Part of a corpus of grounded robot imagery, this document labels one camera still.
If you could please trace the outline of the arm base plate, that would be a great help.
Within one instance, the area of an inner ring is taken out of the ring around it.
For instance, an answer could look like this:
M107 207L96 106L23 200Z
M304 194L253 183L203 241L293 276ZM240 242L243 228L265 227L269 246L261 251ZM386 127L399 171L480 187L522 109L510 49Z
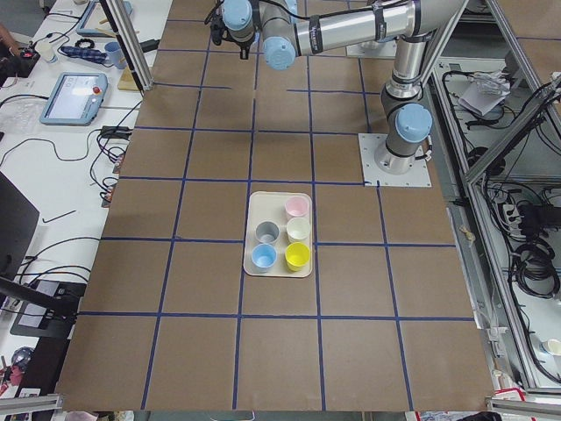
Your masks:
M428 170L429 158L425 154L430 148L419 145L415 157L408 163L404 174L390 174L385 171L376 157L381 157L378 149L385 145L385 133L360 133L359 151L362 165L364 184L372 187L400 187L400 188L431 188L432 183Z

